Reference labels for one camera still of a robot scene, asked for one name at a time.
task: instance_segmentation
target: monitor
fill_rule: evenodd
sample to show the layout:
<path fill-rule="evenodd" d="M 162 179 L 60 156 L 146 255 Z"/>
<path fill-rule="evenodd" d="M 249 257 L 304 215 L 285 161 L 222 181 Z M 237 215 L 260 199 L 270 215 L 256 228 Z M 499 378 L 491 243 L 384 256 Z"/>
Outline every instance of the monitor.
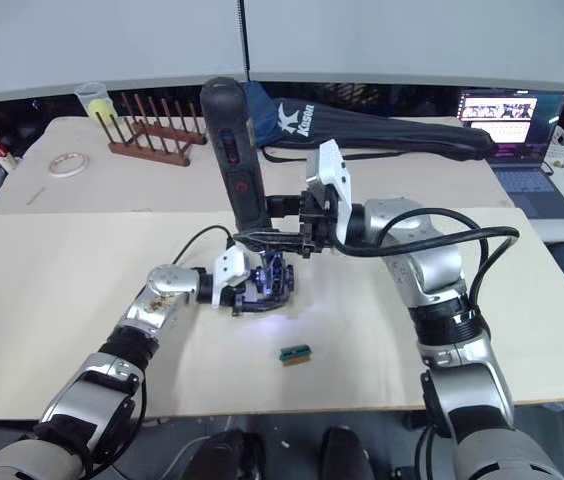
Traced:
<path fill-rule="evenodd" d="M 536 163 L 544 159 L 563 106 L 564 93 L 466 90 L 458 119 L 491 135 L 498 144 L 491 160 Z"/>

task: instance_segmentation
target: black bag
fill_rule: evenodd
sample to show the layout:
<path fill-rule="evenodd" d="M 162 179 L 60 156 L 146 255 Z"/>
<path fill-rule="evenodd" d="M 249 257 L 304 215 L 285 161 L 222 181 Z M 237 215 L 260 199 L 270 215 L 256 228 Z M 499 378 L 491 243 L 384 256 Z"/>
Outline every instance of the black bag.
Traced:
<path fill-rule="evenodd" d="M 497 150 L 490 135 L 483 130 L 365 115 L 293 98 L 278 98 L 273 104 L 277 113 L 277 131 L 270 129 L 272 112 L 267 109 L 269 131 L 257 132 L 258 140 L 264 140 L 258 142 L 262 147 L 315 149 L 333 138 L 340 147 L 389 150 L 347 155 L 344 157 L 347 160 L 382 158 L 407 152 L 437 153 L 453 160 L 470 160 L 492 156 Z M 305 160 L 273 157 L 265 148 L 263 151 L 272 162 Z"/>

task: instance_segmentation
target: small green object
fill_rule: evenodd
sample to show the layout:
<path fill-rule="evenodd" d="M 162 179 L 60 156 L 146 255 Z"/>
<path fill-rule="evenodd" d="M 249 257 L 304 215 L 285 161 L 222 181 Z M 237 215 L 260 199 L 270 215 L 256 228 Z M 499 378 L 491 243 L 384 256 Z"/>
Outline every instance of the small green object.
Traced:
<path fill-rule="evenodd" d="M 296 359 L 303 359 L 311 355 L 311 347 L 308 345 L 295 345 L 280 349 L 280 361 L 284 364 Z"/>

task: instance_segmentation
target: white wall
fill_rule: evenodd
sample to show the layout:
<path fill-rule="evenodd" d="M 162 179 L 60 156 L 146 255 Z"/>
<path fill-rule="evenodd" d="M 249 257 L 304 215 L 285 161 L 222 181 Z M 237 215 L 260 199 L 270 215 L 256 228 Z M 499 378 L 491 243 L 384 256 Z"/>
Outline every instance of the white wall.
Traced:
<path fill-rule="evenodd" d="M 0 100 L 245 78 L 233 0 L 0 0 Z"/>
<path fill-rule="evenodd" d="M 564 91 L 564 0 L 246 0 L 254 80 Z"/>

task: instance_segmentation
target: laptop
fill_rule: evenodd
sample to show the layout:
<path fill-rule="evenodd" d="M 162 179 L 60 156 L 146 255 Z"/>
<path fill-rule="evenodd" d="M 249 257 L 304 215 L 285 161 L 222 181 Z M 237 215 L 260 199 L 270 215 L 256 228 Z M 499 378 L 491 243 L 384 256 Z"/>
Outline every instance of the laptop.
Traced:
<path fill-rule="evenodd" d="M 513 203 L 530 219 L 564 218 L 564 197 L 542 169 L 564 93 L 465 90 L 458 119 L 487 131 L 498 145 L 487 158 Z"/>

